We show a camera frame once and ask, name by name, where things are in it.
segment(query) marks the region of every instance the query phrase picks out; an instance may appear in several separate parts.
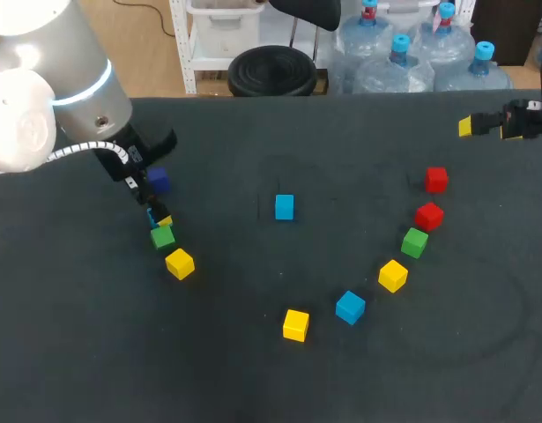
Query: block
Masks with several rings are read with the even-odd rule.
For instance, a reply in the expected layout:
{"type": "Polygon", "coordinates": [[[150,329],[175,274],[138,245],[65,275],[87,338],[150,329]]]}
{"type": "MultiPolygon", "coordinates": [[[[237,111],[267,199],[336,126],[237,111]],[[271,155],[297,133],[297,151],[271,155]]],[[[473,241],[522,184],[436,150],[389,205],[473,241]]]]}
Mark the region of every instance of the block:
{"type": "Polygon", "coordinates": [[[293,341],[304,342],[308,333],[309,314],[301,311],[288,310],[285,324],[282,326],[282,336],[293,341]]]}
{"type": "Polygon", "coordinates": [[[294,196],[278,194],[274,204],[274,216],[276,220],[293,220],[294,196]]]}
{"type": "Polygon", "coordinates": [[[402,252],[413,258],[420,258],[423,250],[426,249],[428,234],[411,228],[402,242],[402,252]]]}
{"type": "Polygon", "coordinates": [[[424,232],[431,232],[443,223],[443,210],[433,203],[427,203],[415,213],[415,224],[424,232]]]}
{"type": "Polygon", "coordinates": [[[366,302],[358,295],[347,291],[338,301],[335,314],[350,325],[354,325],[365,313],[366,302]]]}
{"type": "Polygon", "coordinates": [[[153,215],[151,213],[151,207],[147,209],[147,217],[149,218],[149,225],[151,226],[151,229],[159,227],[159,224],[157,224],[157,222],[155,222],[155,219],[153,218],[153,215]]]}
{"type": "Polygon", "coordinates": [[[173,273],[179,280],[183,280],[194,271],[194,260],[183,249],[177,249],[165,259],[165,263],[167,264],[168,271],[173,273]]]}
{"type": "Polygon", "coordinates": [[[429,167],[426,174],[426,191],[429,194],[441,194],[447,189],[449,177],[444,167],[429,167]]]}
{"type": "Polygon", "coordinates": [[[163,249],[174,245],[174,235],[171,226],[159,226],[151,231],[151,239],[155,249],[163,249]]]}
{"type": "Polygon", "coordinates": [[[404,286],[407,278],[408,270],[396,260],[390,260],[380,269],[378,282],[391,293],[395,293],[398,289],[404,286]]]}
{"type": "Polygon", "coordinates": [[[167,216],[163,220],[159,221],[159,226],[172,226],[173,225],[173,218],[170,216],[167,216]]]}
{"type": "Polygon", "coordinates": [[[458,136],[470,137],[471,135],[472,135],[472,118],[468,116],[458,123],[458,136]]]}
{"type": "Polygon", "coordinates": [[[171,189],[167,172],[163,167],[151,167],[147,169],[147,181],[152,185],[155,194],[163,194],[171,189]]]}

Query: yellow cube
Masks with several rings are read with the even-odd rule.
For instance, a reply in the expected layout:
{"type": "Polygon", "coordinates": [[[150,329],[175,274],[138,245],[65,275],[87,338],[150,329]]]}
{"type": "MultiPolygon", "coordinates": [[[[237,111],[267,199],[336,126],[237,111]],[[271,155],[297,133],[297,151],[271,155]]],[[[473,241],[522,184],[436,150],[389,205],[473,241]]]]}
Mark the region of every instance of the yellow cube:
{"type": "Polygon", "coordinates": [[[308,333],[309,314],[301,311],[288,310],[285,324],[282,326],[282,336],[294,341],[304,342],[308,333]]]}
{"type": "Polygon", "coordinates": [[[380,269],[378,282],[391,293],[394,293],[405,284],[408,278],[408,270],[396,260],[390,260],[380,269]]]}
{"type": "Polygon", "coordinates": [[[165,217],[163,220],[157,223],[159,226],[173,225],[173,218],[171,216],[165,217]]]}
{"type": "Polygon", "coordinates": [[[458,136],[470,137],[472,135],[472,118],[470,116],[465,117],[458,123],[458,136]]]}
{"type": "Polygon", "coordinates": [[[165,259],[168,271],[183,280],[194,271],[194,260],[183,249],[177,249],[165,259]]]}

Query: red cube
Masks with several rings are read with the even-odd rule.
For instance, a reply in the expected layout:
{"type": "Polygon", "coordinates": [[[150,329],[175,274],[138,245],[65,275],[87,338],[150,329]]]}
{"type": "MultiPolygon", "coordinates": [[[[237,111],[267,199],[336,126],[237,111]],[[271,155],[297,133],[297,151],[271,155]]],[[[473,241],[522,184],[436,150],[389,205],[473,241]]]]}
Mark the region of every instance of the red cube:
{"type": "Polygon", "coordinates": [[[445,192],[449,177],[444,167],[429,167],[426,174],[426,191],[430,194],[445,192]]]}
{"type": "Polygon", "coordinates": [[[415,224],[424,232],[431,232],[443,223],[443,210],[433,203],[427,203],[415,213],[415,224]]]}

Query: white box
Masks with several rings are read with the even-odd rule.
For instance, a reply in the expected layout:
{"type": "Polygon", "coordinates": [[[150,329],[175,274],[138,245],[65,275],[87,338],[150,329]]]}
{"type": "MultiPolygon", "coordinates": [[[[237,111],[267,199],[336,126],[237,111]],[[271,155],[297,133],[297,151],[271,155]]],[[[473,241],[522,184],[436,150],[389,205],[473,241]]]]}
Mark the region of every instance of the white box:
{"type": "Polygon", "coordinates": [[[264,4],[253,9],[198,9],[187,1],[198,31],[198,42],[207,57],[234,58],[259,46],[259,20],[264,4]]]}

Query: plastic water bottle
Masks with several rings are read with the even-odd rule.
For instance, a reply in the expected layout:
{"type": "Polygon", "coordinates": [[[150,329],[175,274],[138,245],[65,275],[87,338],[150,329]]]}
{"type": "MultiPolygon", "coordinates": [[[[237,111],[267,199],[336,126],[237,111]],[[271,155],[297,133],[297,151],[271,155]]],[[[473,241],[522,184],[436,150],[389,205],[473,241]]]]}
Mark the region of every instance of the plastic water bottle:
{"type": "Polygon", "coordinates": [[[355,75],[355,93],[423,93],[433,91],[434,71],[418,57],[409,56],[410,37],[399,33],[389,57],[364,62],[355,75]]]}
{"type": "Polygon", "coordinates": [[[389,50],[392,26],[376,17],[377,5],[377,0],[362,0],[361,15],[350,17],[333,34],[330,93],[352,93],[357,68],[377,50],[389,50]]]}
{"type": "Polygon", "coordinates": [[[434,31],[434,22],[425,22],[419,28],[418,36],[410,52],[426,59],[435,70],[435,75],[445,68],[465,62],[474,56],[474,39],[461,26],[451,25],[455,15],[453,3],[439,5],[441,23],[434,31]]]}
{"type": "Polygon", "coordinates": [[[497,64],[490,62],[494,45],[482,41],[476,45],[474,60],[440,74],[435,80],[436,91],[505,90],[513,88],[511,79],[497,64]]]}

